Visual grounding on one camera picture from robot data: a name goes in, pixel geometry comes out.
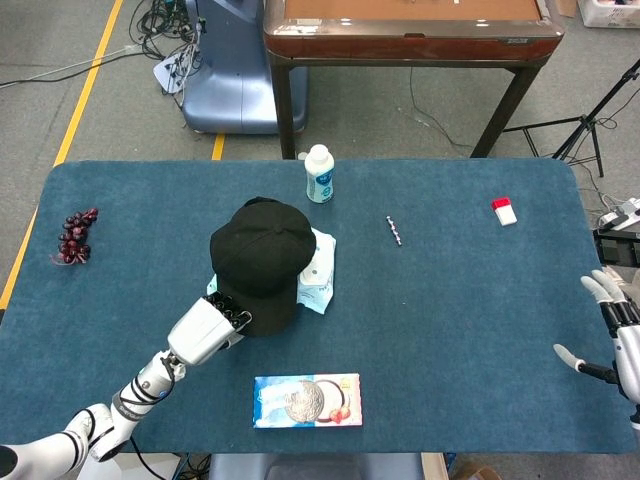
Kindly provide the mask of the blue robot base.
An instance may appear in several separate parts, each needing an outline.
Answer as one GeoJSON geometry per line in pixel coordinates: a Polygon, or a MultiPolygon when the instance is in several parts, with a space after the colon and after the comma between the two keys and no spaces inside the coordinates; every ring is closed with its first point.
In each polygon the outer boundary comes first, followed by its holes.
{"type": "Polygon", "coordinates": [[[199,68],[186,82],[182,112],[195,131],[278,132],[263,38],[264,0],[185,0],[200,31],[199,68]]]}

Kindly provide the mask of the white plastic basket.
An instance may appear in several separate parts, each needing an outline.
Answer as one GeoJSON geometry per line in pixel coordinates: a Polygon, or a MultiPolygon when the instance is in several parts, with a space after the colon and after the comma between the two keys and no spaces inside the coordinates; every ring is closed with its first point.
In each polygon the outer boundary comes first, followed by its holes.
{"type": "Polygon", "coordinates": [[[585,27],[640,29],[640,0],[577,0],[577,4],[585,27]]]}

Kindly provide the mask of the black tripod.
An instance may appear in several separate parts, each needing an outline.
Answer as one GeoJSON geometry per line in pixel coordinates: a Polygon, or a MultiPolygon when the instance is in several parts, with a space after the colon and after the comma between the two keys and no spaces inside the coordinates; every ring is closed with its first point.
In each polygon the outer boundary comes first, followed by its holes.
{"type": "Polygon", "coordinates": [[[640,79],[640,57],[621,75],[620,79],[613,85],[613,87],[604,95],[604,97],[595,105],[595,107],[588,114],[581,114],[579,116],[567,117],[552,121],[530,123],[516,127],[508,127],[503,130],[503,133],[522,133],[526,144],[534,157],[541,157],[537,146],[534,142],[532,131],[536,129],[546,127],[556,127],[568,124],[576,124],[576,128],[571,134],[563,141],[563,143],[555,149],[550,157],[560,160],[569,166],[584,165],[594,162],[597,167],[597,173],[600,178],[604,177],[604,166],[602,160],[602,154],[600,149],[600,143],[597,134],[597,128],[599,125],[604,126],[607,122],[611,122],[615,119],[615,116],[620,113],[634,97],[640,93],[640,87],[629,97],[629,101],[616,110],[608,117],[600,117],[601,111],[608,105],[608,103],[619,93],[619,91],[625,87],[628,83],[637,81],[640,79]],[[588,157],[580,157],[579,151],[583,145],[585,139],[590,138],[593,146],[594,153],[588,157]]]}

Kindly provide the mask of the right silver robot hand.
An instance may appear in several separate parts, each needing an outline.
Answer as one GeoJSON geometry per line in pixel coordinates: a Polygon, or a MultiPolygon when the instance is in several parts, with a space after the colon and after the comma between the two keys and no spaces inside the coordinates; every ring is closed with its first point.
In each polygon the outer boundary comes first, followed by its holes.
{"type": "Polygon", "coordinates": [[[556,355],[576,372],[616,385],[631,403],[640,406],[640,308],[602,270],[580,278],[598,304],[614,348],[615,366],[608,368],[576,357],[554,344],[556,355]]]}

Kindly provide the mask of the red and white small box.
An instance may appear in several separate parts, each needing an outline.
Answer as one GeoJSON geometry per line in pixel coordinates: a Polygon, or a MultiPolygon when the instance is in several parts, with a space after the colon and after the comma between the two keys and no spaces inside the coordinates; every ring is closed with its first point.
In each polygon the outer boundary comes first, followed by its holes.
{"type": "Polygon", "coordinates": [[[493,200],[491,207],[501,226],[509,226],[517,222],[517,217],[509,197],[501,197],[493,200]]]}

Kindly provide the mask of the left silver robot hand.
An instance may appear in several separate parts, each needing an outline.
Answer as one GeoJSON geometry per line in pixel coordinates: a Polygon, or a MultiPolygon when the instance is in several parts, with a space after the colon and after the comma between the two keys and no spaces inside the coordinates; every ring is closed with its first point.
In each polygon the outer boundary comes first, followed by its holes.
{"type": "Polygon", "coordinates": [[[244,338],[253,320],[250,311],[228,295],[215,291],[199,298],[168,335],[169,350],[183,364],[196,366],[244,338]]]}

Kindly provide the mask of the brown mahjong table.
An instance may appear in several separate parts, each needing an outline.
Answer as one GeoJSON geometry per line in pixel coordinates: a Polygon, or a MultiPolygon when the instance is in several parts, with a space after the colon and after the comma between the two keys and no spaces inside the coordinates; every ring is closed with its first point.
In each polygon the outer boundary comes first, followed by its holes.
{"type": "Polygon", "coordinates": [[[485,157],[563,36],[555,0],[264,0],[281,155],[296,156],[294,68],[505,69],[511,83],[471,153],[485,157]]]}

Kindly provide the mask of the dark red grape bunch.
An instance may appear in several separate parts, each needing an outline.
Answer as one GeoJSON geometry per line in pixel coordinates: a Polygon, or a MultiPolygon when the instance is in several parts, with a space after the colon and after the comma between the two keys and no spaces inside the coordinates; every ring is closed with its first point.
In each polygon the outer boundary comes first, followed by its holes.
{"type": "Polygon", "coordinates": [[[89,230],[99,216],[97,208],[84,212],[76,211],[63,222],[63,231],[58,235],[58,249],[50,260],[54,265],[71,266],[86,264],[91,256],[88,244],[89,230]]]}

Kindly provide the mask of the black equipment box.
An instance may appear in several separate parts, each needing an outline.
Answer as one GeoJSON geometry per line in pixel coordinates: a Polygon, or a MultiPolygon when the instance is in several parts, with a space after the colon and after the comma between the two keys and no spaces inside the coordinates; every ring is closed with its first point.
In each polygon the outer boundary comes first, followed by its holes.
{"type": "Polygon", "coordinates": [[[592,234],[603,265],[640,269],[640,232],[594,229],[592,234]]]}

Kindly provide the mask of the white yogurt drink bottle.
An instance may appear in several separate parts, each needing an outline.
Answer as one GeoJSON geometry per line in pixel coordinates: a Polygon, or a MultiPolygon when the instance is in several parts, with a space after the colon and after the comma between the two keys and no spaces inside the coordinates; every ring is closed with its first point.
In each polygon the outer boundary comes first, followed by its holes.
{"type": "Polygon", "coordinates": [[[306,194],[314,203],[326,203],[333,197],[333,155],[323,144],[311,147],[304,160],[306,170],[306,194]]]}

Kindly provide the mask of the blue pink Oreo cookie box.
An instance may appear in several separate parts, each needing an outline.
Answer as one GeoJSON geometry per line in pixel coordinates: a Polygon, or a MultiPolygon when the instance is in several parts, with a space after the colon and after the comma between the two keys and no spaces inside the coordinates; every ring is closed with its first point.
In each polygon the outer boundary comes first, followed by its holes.
{"type": "Polygon", "coordinates": [[[306,374],[254,379],[256,429],[360,427],[360,375],[306,374]]]}

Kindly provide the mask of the white power strip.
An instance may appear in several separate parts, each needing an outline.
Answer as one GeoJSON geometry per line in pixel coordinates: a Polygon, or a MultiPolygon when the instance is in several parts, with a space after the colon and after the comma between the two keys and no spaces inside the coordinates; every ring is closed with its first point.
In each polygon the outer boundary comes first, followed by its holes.
{"type": "Polygon", "coordinates": [[[629,198],[598,221],[602,230],[621,231],[640,223],[640,198],[629,198]]]}

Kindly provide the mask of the black baseball cap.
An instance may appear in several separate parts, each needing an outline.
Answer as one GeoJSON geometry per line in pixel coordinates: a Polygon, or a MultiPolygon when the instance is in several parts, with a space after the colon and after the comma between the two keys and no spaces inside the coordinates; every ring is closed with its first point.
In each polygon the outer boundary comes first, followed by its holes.
{"type": "Polygon", "coordinates": [[[294,321],[298,276],[315,249],[307,217],[294,206],[266,197],[248,200],[211,235],[217,290],[251,314],[242,335],[275,335],[294,321]]]}

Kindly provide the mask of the light blue wet wipes pack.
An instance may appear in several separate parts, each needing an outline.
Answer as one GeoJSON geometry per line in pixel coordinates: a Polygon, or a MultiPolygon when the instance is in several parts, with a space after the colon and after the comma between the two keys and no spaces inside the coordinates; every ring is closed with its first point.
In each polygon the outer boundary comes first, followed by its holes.
{"type": "Polygon", "coordinates": [[[333,298],[336,239],[311,228],[316,239],[314,255],[298,276],[297,302],[321,315],[333,298]]]}

